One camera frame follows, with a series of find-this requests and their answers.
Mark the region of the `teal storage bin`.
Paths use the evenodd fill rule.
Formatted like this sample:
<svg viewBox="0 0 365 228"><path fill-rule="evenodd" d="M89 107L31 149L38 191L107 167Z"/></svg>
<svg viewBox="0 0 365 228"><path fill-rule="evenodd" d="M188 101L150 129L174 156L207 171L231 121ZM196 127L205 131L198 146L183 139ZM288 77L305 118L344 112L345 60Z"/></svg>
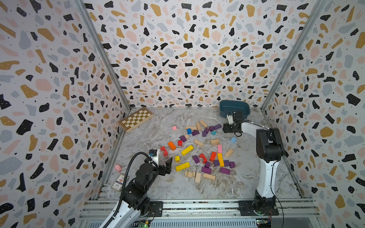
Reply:
<svg viewBox="0 0 365 228"><path fill-rule="evenodd" d="M228 113L234 112L236 110L241 110L245 117L251 114L250 106L248 103L243 101L234 100L222 100L219 106L220 116L225 118Z"/></svg>

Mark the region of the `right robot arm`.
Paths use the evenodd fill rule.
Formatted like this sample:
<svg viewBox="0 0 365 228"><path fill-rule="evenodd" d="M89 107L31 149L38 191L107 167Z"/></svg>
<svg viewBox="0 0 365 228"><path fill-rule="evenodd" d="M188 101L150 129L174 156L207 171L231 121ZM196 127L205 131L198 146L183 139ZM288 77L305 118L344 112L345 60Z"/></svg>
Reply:
<svg viewBox="0 0 365 228"><path fill-rule="evenodd" d="M260 216L278 215L275 195L276 171L284 155L284 146L280 131L267 128L243 117L241 110L227 114L228 123L223 125L225 133L234 133L240 137L243 133L256 139L256 153L260 158L259 184L249 210Z"/></svg>

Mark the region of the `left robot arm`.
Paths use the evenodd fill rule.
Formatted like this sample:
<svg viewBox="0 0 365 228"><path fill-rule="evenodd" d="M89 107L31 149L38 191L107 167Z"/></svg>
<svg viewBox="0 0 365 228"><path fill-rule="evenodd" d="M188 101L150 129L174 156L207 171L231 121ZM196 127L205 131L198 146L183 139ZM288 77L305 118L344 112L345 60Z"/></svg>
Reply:
<svg viewBox="0 0 365 228"><path fill-rule="evenodd" d="M128 163L122 184L119 200L112 212L100 225L101 228L130 228L143 216L145 222L151 223L155 217L162 215L162 202L153 204L147 196L152 184L158 176L165 176L172 171L173 158L165 165L158 164L159 150L151 149L149 153L137 152ZM136 171L136 176L127 182L131 166L137 156L145 157L144 163Z"/></svg>

